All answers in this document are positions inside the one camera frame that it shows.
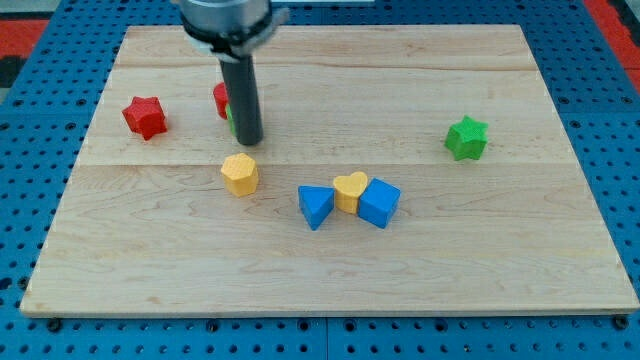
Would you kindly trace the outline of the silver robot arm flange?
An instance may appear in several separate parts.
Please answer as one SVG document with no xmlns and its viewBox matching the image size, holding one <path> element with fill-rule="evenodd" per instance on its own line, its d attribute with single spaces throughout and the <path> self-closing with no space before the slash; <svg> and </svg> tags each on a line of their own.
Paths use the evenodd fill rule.
<svg viewBox="0 0 640 360">
<path fill-rule="evenodd" d="M 290 18 L 270 0 L 178 0 L 182 26 L 194 48 L 239 63 L 266 44 Z"/>
</svg>

